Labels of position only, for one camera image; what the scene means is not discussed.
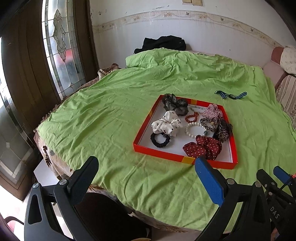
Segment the stained glass window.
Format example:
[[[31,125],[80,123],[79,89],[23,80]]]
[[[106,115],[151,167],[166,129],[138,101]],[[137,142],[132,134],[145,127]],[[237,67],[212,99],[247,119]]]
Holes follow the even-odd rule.
[[[86,83],[74,28],[73,1],[42,1],[42,34],[46,58],[60,99]]]

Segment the striped floral quilt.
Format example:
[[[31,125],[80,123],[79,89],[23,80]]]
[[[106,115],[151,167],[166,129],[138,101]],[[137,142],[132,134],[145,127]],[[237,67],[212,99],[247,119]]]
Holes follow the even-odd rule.
[[[264,74],[269,77],[274,85],[276,99],[281,104],[284,112],[290,117],[295,128],[295,75],[288,74],[280,66],[280,57],[285,47],[275,47],[271,59],[263,67]]]

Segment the red jewelry tray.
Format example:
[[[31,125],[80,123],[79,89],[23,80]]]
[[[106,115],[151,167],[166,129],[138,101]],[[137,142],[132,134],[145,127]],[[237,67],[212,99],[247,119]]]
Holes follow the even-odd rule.
[[[149,111],[133,141],[133,148],[138,153],[193,165],[195,159],[186,155],[183,151],[183,146],[189,142],[195,142],[196,135],[204,134],[205,129],[200,125],[200,119],[203,117],[201,113],[209,106],[210,102],[186,98],[189,109],[188,114],[198,113],[197,120],[190,127],[185,117],[181,116],[180,119],[183,127],[175,137],[171,137],[170,142],[165,147],[158,148],[151,141],[151,124],[165,114],[162,98],[163,96],[160,95]],[[215,160],[209,160],[208,162],[213,168],[234,169],[238,164],[234,137],[230,136],[227,141],[223,142],[221,153]]]

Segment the beige light switch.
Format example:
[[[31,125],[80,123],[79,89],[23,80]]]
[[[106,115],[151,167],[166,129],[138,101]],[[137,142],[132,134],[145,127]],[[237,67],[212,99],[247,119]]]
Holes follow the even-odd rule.
[[[202,0],[182,0],[183,4],[192,4],[194,6],[203,6]]]

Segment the grey black lace scrunchie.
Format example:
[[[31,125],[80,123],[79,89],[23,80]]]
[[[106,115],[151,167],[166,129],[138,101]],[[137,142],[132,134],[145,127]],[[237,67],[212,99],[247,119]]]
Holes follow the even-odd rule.
[[[188,102],[183,98],[177,98],[173,93],[165,94],[162,103],[166,111],[174,111],[177,115],[185,116],[189,112]]]

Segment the black clothing pile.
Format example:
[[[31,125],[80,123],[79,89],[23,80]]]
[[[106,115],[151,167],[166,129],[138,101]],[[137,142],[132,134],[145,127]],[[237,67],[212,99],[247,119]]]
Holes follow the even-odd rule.
[[[187,46],[186,46],[185,40],[183,40],[180,37],[176,37],[172,35],[161,36],[158,39],[145,38],[142,48],[136,48],[134,50],[134,54],[147,51],[147,50],[159,49],[159,48],[185,51],[186,47]]]

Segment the red polka dot scrunchie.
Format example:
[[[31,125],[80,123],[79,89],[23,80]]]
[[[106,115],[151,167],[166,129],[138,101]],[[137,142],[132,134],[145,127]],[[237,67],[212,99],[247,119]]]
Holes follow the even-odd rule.
[[[204,157],[213,161],[221,153],[222,144],[212,137],[197,135],[195,142],[189,142],[183,146],[183,151],[189,157]]]

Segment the white dotted scrunchie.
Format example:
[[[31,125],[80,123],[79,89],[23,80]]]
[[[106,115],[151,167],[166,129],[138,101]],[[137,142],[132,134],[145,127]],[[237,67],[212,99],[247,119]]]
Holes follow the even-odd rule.
[[[162,118],[154,121],[151,127],[155,134],[164,133],[170,137],[175,137],[183,126],[176,112],[170,110],[166,111]]]

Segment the white floral pillow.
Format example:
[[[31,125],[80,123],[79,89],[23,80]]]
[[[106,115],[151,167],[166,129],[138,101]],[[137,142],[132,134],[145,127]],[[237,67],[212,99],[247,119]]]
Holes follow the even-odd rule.
[[[280,66],[288,74],[296,75],[296,47],[289,45],[283,49]]]

